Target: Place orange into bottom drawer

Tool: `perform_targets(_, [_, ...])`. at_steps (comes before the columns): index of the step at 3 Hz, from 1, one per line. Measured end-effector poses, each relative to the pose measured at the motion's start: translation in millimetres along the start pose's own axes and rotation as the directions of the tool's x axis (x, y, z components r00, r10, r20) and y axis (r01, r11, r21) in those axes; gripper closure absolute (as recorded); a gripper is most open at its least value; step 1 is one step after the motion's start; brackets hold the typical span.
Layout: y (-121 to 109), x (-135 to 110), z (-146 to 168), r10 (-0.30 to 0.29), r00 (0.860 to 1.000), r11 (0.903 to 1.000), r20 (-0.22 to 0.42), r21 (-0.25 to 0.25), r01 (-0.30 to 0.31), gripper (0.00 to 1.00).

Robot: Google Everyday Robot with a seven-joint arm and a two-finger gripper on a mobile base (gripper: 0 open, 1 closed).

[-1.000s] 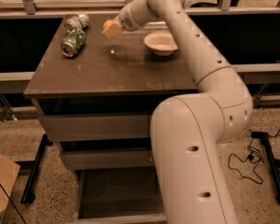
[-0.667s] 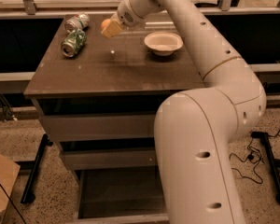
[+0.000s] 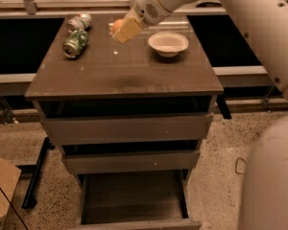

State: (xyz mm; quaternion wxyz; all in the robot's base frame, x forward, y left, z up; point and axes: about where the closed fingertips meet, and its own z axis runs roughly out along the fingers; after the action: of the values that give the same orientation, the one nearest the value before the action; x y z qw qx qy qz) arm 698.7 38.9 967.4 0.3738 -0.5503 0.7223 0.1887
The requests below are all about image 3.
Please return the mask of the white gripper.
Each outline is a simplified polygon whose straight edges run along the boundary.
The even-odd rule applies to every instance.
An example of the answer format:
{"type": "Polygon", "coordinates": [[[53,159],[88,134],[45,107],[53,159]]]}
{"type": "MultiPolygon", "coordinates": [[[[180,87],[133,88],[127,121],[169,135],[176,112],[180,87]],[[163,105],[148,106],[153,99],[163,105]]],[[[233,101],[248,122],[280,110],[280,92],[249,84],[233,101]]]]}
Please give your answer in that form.
{"type": "Polygon", "coordinates": [[[174,0],[135,0],[133,10],[135,16],[127,14],[122,18],[121,28],[112,34],[120,43],[140,34],[143,26],[153,26],[167,18],[174,10],[174,0]]]}

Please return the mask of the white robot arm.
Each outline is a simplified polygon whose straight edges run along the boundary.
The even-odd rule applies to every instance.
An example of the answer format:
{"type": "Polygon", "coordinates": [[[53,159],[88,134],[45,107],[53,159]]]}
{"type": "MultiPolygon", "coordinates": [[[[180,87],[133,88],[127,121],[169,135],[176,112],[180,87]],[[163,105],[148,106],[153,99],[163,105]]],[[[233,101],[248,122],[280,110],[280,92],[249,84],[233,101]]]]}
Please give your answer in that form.
{"type": "MultiPolygon", "coordinates": [[[[125,43],[197,0],[135,0],[113,26],[125,43]]],[[[260,82],[275,87],[288,103],[288,3],[285,0],[219,0],[260,61],[260,82]]],[[[288,230],[288,115],[263,132],[244,174],[239,230],[288,230]]]]}

